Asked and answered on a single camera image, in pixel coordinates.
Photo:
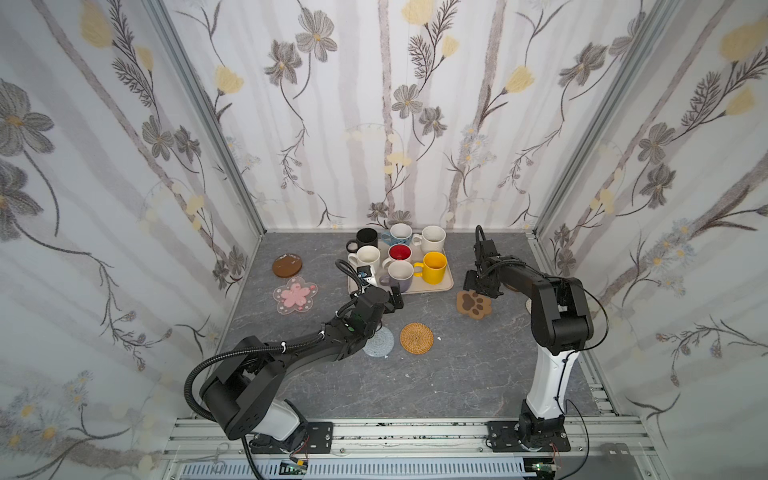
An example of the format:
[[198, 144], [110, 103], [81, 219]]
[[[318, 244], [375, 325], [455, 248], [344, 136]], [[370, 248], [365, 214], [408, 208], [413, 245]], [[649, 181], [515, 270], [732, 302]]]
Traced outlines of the brown paw shaped coaster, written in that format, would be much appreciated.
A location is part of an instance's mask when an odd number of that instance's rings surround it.
[[460, 315], [482, 320], [492, 314], [492, 300], [474, 290], [462, 290], [456, 296], [456, 309]]

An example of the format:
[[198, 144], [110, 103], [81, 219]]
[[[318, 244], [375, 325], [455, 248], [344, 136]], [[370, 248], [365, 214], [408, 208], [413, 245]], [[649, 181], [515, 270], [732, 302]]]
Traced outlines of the woven rattan round coaster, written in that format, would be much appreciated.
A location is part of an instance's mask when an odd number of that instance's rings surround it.
[[400, 333], [400, 344], [413, 355], [423, 355], [434, 345], [432, 330], [422, 323], [410, 323]]

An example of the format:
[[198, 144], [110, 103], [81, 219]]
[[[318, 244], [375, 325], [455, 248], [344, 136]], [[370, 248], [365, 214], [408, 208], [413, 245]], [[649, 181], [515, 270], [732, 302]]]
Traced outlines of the grey blue round coaster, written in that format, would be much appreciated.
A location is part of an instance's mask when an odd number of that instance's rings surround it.
[[393, 348], [393, 333], [387, 327], [382, 327], [367, 341], [363, 351], [373, 358], [386, 358]]

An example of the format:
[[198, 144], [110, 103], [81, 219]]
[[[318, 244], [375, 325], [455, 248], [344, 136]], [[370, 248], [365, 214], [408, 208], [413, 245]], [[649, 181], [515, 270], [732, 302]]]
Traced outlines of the pink flower coaster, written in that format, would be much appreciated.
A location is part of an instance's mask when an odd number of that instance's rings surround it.
[[311, 310], [317, 293], [318, 286], [315, 283], [306, 282], [302, 277], [295, 276], [285, 285], [277, 287], [272, 297], [277, 302], [277, 312], [280, 315], [289, 315]]

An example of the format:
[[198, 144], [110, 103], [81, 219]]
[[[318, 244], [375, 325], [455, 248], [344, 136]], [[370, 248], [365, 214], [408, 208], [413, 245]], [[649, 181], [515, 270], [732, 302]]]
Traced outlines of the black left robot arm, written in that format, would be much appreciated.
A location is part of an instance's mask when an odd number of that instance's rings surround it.
[[230, 440], [251, 433], [290, 438], [303, 418], [291, 403], [275, 400], [283, 381], [301, 369], [362, 350], [382, 326], [383, 316], [403, 307], [398, 291], [370, 286], [316, 333], [267, 343], [247, 337], [193, 368], [184, 383], [185, 401], [199, 417], [217, 423]]

